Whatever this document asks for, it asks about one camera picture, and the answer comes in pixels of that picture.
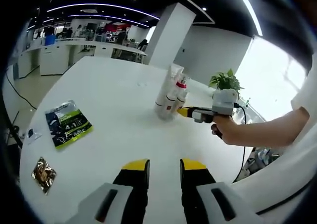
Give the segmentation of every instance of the floor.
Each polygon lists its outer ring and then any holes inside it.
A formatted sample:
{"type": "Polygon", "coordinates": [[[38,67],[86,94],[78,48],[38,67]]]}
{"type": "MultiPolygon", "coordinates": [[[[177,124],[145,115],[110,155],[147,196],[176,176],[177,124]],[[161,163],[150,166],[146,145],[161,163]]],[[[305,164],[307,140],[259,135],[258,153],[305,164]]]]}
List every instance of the floor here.
{"type": "MultiPolygon", "coordinates": [[[[56,83],[61,75],[41,76],[40,69],[35,69],[26,78],[15,80],[15,88],[19,94],[25,97],[34,107],[38,107],[46,93],[56,83]]],[[[33,109],[22,98],[19,100],[20,112],[14,122],[19,126],[20,131],[25,132],[35,113],[33,109]]],[[[14,143],[12,138],[9,139],[9,145],[14,143]]]]}

